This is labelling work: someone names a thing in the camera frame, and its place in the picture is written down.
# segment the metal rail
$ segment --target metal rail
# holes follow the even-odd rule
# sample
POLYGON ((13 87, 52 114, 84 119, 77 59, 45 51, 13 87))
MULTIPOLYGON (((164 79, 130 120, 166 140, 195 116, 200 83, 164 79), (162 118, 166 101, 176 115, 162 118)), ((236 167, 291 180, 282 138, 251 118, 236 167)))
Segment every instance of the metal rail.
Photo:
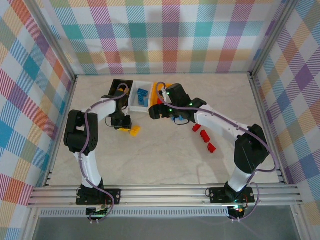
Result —
MULTIPOLYGON (((105 186, 105 188, 122 189, 121 201, 115 207, 208 207, 235 206, 236 203, 211 204, 205 195, 207 188, 221 188, 223 184, 195 184, 195 185, 137 185, 137 186, 105 186)), ((78 186, 35 188, 31 196, 29 207, 32 208, 65 208, 65 207, 97 207, 96 205, 76 205, 76 190, 78 186)), ((261 183, 261 206, 299 205, 302 196, 296 185, 281 183, 261 183)))

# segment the white floor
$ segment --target white floor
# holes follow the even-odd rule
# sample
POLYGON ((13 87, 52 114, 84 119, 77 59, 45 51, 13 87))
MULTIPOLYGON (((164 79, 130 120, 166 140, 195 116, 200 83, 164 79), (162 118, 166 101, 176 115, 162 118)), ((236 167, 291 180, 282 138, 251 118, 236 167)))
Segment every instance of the white floor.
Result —
MULTIPOLYGON (((154 74, 80 76, 71 110, 83 110, 108 94, 113 79, 180 83, 191 99, 200 98, 218 112, 249 126, 261 120, 246 74, 154 74)), ((171 119, 152 120, 147 113, 130 113, 132 125, 141 126, 137 137, 99 123, 96 159, 105 185, 216 184, 233 173, 231 144, 207 129, 217 148, 210 153, 193 124, 178 126, 171 119)), ((260 166, 274 166, 269 156, 260 166)), ((256 183, 279 182, 276 173, 259 173, 256 183)), ((78 186, 81 172, 63 140, 55 162, 51 186, 78 186)))

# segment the plaid wall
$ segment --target plaid wall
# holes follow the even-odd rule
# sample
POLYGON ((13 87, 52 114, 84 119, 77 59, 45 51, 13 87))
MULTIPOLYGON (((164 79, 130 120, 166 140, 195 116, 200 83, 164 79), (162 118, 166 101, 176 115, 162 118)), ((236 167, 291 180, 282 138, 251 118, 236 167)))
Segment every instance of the plaid wall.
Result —
POLYGON ((71 80, 22 0, 0 0, 0 239, 18 238, 71 80))
POLYGON ((300 0, 257 85, 291 184, 320 239, 320 0, 300 0))
POLYGON ((75 72, 95 75, 247 72, 285 0, 37 2, 75 72))

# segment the purple cable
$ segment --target purple cable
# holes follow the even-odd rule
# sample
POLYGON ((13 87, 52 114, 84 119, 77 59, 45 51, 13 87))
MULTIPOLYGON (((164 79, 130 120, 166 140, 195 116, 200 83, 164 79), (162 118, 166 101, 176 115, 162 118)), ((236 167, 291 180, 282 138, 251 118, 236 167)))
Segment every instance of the purple cable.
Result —
POLYGON ((241 130, 242 132, 245 132, 246 134, 249 134, 250 136, 254 137, 255 139, 257 139, 257 140, 268 150, 268 152, 270 153, 270 155, 271 155, 272 158, 273 158, 274 168, 273 168, 273 169, 270 169, 270 170, 264 170, 264 169, 257 169, 257 170, 255 170, 254 173, 252 174, 252 176, 250 177, 248 183, 249 183, 249 182, 251 181, 251 179, 253 178, 255 172, 272 173, 272 172, 274 172, 275 170, 277 170, 277 168, 279 167, 279 163, 278 163, 278 160, 277 160, 277 158, 276 158, 275 153, 271 150, 271 148, 270 148, 260 137, 258 137, 257 135, 253 134, 252 132, 244 129, 243 127, 239 126, 238 124, 234 123, 233 121, 230 121, 229 119, 225 118, 224 116, 222 116, 222 115, 220 115, 220 114, 218 114, 218 113, 216 113, 216 112, 213 112, 213 111, 210 111, 210 110, 207 110, 207 109, 196 108, 196 107, 179 107, 179 106, 173 106, 173 105, 165 102, 165 101, 161 98, 160 93, 159 93, 159 91, 158 91, 158 87, 159 87, 160 84, 162 84, 162 85, 164 86, 164 88, 166 88, 166 84, 165 84, 164 82, 160 81, 160 82, 158 82, 158 83, 156 84, 156 86, 155 86, 155 89, 156 89, 155 92, 156 92, 158 98, 160 99, 160 101, 161 101, 164 105, 166 105, 166 106, 168 106, 168 107, 170 107, 170 108, 172 108, 172 109, 200 111, 200 112, 208 113, 208 114, 213 115, 213 116, 217 116, 218 118, 220 118, 221 120, 225 121, 226 123, 234 126, 235 128, 241 130))
MULTIPOLYGON (((114 208, 115 199, 114 199, 114 197, 113 197, 110 193, 108 193, 107 191, 105 191, 105 190, 103 190, 103 189, 101 189, 101 188, 98 188, 98 187, 97 187, 96 185, 94 185, 90 180, 88 180, 88 177, 86 176, 86 173, 85 173, 85 171, 84 171, 84 167, 83 167, 83 163, 82 163, 82 162, 83 162, 83 159, 82 159, 81 155, 84 153, 84 151, 86 150, 86 148, 87 148, 87 146, 88 146, 88 144, 89 144, 90 128, 89 128, 89 122, 88 122, 88 113, 89 113, 93 108, 95 108, 96 106, 98 106, 98 105, 100 105, 100 104, 109 102, 109 101, 111 101, 111 100, 114 101, 114 100, 118 100, 118 99, 123 98, 123 97, 129 92, 129 87, 128 87, 127 84, 121 83, 121 84, 119 84, 119 86, 117 87, 117 90, 118 90, 121 86, 125 86, 125 88, 126 88, 126 91, 125 91, 121 96, 117 96, 117 97, 114 97, 114 98, 108 98, 108 99, 106 99, 106 100, 102 100, 102 101, 96 102, 96 103, 93 104, 91 107, 89 107, 89 108, 85 111, 85 114, 84 114, 84 122, 85 122, 85 128, 86 128, 86 140, 85 140, 85 144, 84 144, 82 150, 79 152, 79 158, 78 158, 78 159, 79 159, 79 165, 80 165, 81 173, 82 173, 83 177, 85 178, 85 180, 87 181, 88 184, 90 184, 94 189, 97 189, 98 191, 100 191, 100 192, 106 194, 107 196, 109 196, 109 197, 111 198, 111 201, 112 201, 111 207, 110 207, 109 211, 107 212, 107 214, 106 214, 104 217, 102 217, 102 218, 100 219, 100 221, 96 220, 97 223, 102 222, 102 221, 104 221, 104 220, 107 218, 107 216, 110 214, 111 210, 114 208)), ((91 216, 92 216, 92 214, 89 215, 89 220, 90 220, 91 222, 93 222, 93 220, 91 219, 91 216)))

